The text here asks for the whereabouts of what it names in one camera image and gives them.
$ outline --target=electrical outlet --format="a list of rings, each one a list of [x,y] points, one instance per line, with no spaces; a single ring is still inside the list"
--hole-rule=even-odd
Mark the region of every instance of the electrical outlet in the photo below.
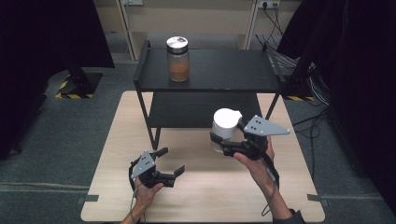
[[[279,5],[280,5],[280,0],[261,0],[260,4],[259,4],[259,8],[263,8],[264,2],[267,3],[267,8],[266,9],[279,8]]]

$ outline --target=brown liquid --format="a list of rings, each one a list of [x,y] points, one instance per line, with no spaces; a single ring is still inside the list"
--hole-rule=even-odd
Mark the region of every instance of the brown liquid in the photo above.
[[[187,63],[169,64],[170,78],[176,82],[181,82],[189,78],[189,65]]]

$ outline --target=gray carpet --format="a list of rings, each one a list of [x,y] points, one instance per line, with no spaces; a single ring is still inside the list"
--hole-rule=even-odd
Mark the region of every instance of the gray carpet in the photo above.
[[[134,89],[136,64],[125,54],[124,39],[118,34],[107,34],[107,38],[116,68],[85,68],[87,72],[103,73],[93,98],[55,98],[67,73],[53,76],[46,92],[48,99],[21,142],[22,153],[0,161],[0,223],[84,223],[79,216],[82,200],[121,94]],[[166,36],[149,38],[154,46],[160,46]],[[194,38],[197,47],[236,47],[229,36],[189,36]],[[260,44],[253,41],[251,47],[259,48]],[[318,100],[285,104],[293,123],[314,117],[326,107]],[[311,126],[309,120],[294,129],[300,131],[297,137],[322,197],[326,214],[322,223],[396,223],[372,182],[354,171],[327,116],[321,117],[313,129],[313,145]]]

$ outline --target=human hand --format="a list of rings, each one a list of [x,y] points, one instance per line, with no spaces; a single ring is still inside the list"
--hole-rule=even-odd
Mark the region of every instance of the human hand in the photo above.
[[[271,137],[267,137],[268,140],[268,148],[265,151],[267,155],[274,161],[274,149],[272,146]],[[262,190],[262,193],[265,196],[265,199],[270,206],[271,212],[273,214],[273,218],[275,219],[287,219],[292,216],[289,208],[286,206],[285,201],[283,200],[282,195],[280,195],[279,189],[276,186],[276,183],[271,179],[267,172],[266,164],[264,164],[263,160],[252,161],[244,154],[235,152],[233,156],[244,164],[248,170],[250,171],[251,176],[253,177],[256,184]]]
[[[271,137],[267,136],[268,147],[265,151],[271,160],[274,160],[275,152],[272,146]],[[264,194],[273,191],[274,182],[271,177],[268,175],[266,164],[264,164],[263,160],[252,161],[247,156],[242,153],[235,152],[233,156],[242,164],[244,164],[248,170],[250,171],[253,180],[260,187]]]
[[[136,224],[137,220],[148,210],[154,200],[155,194],[163,187],[163,183],[158,183],[153,188],[149,189],[142,184],[139,177],[134,180],[134,185],[136,186],[136,203],[132,211],[125,217],[121,224]]]
[[[150,189],[144,186],[139,177],[137,177],[134,180],[134,185],[136,186],[135,190],[137,190],[134,209],[138,209],[144,213],[154,200],[155,194],[163,187],[163,183],[158,183]]]

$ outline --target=black metal table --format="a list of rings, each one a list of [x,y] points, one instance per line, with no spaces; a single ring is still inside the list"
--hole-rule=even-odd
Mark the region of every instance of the black metal table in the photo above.
[[[166,49],[152,49],[147,40],[134,75],[153,149],[161,128],[211,128],[220,108],[241,111],[244,120],[262,116],[257,93],[275,93],[266,115],[271,116],[285,84],[271,48],[190,49],[190,77],[183,82],[169,78]],[[275,65],[271,65],[269,55]],[[142,92],[152,91],[148,113]],[[155,137],[151,128],[156,128]]]

